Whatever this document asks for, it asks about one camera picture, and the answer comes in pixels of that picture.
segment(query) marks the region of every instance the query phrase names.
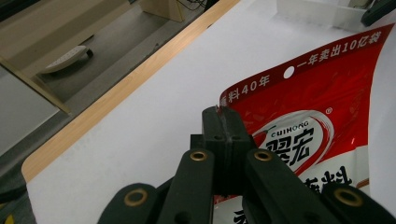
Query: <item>red snack bag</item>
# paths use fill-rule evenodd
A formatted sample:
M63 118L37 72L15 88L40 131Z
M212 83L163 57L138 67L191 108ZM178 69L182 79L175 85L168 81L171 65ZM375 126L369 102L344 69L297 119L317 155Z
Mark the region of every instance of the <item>red snack bag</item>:
M242 80L220 96L256 145L312 190L368 192L368 119L375 64L392 25L353 35Z

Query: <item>wooden table edge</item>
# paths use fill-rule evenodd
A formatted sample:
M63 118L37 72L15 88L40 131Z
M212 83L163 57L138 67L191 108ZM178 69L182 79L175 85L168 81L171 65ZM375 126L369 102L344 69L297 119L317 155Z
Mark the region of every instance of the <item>wooden table edge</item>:
M134 71L105 93L83 113L73 119L58 133L38 148L21 168L26 182L30 182L77 140L96 125L104 116L153 76L173 57L186 48L207 27L234 7L239 0L220 0L197 20L172 38Z

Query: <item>gray floor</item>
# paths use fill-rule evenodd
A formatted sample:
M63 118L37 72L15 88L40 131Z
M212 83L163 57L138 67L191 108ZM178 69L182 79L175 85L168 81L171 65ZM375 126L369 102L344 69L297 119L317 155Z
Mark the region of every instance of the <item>gray floor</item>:
M188 0L180 1L189 8L199 6ZM140 6L135 4L128 12L82 43L93 51L92 58L83 57L55 74L40 75L53 92L71 108L72 113L57 113L0 157L0 194L25 184L21 176L24 158L204 11L202 7L196 10L185 7L182 9L185 20L176 22L142 12ZM0 209L0 223L11 211L15 223L35 223L27 193Z

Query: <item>white table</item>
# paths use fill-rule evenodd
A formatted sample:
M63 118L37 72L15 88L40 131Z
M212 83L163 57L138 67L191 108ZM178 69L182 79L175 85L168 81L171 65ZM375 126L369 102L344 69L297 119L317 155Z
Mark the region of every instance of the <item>white table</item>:
M201 132L202 110L217 105L227 87L348 35L283 19L276 15L275 0L241 0L119 105L108 100L123 93L110 91L102 97L97 104L115 104L110 113L95 114L99 107L93 105L91 114L68 125L70 138L82 135L76 142L55 136L29 158L23 172L37 222L94 223L122 187L138 182L159 186L175 174L189 149L190 134ZM396 159L391 132L396 119L390 119L396 106L390 80L395 77L384 73L396 67L396 32L389 40L372 92L370 147L375 150L370 152L370 169L373 197L396 215L396 181L386 172L394 169ZM140 81L138 74L127 77L119 88ZM99 121L81 131L83 119L90 122L95 116ZM65 146L65 152L57 152L56 147ZM46 165L32 174L40 162Z

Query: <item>white tabletop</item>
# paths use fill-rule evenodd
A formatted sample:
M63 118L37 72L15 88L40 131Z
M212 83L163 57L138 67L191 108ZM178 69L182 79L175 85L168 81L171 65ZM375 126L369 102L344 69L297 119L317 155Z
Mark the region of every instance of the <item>white tabletop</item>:
M37 222L95 223L122 187L159 186L227 87L348 35L283 19L273 0L242 0L28 183ZM396 140L383 131L396 125L396 32L389 40L375 71L370 169L374 198L396 215Z

